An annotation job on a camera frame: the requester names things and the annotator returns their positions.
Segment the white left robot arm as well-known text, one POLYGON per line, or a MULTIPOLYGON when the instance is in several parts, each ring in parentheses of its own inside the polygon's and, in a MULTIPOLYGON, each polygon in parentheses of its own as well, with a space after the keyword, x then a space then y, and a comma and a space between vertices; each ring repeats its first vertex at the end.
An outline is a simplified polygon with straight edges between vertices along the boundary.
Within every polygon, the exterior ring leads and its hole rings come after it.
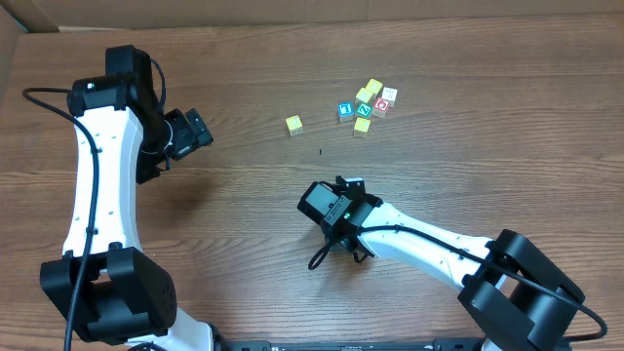
POLYGON ((132 46, 105 52, 102 76, 74 82, 64 118, 76 131, 74 208, 59 259, 40 285, 66 321, 65 341, 133 350, 216 350, 215 330, 176 301, 171 275, 142 250, 137 187, 212 143, 195 110, 167 110, 159 64, 132 46))

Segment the yellow wooden block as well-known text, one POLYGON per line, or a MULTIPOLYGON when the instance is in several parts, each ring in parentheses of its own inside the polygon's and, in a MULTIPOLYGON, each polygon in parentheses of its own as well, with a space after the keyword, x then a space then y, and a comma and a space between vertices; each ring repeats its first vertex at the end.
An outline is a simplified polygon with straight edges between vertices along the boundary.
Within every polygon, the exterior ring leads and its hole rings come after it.
POLYGON ((371 120, 363 117, 357 117, 354 124, 355 137, 367 137, 371 127, 371 120))

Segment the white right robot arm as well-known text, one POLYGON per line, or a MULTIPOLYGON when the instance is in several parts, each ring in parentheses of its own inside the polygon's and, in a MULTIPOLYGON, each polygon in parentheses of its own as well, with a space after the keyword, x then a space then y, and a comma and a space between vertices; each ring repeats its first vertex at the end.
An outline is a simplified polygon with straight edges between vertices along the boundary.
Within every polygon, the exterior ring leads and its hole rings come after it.
POLYGON ((555 350, 584 294, 524 235, 505 229, 495 239, 454 233, 397 210, 367 193, 360 178, 315 181, 297 208, 321 227, 326 244, 356 262, 390 258, 458 290, 458 300, 486 335, 486 350, 555 350))

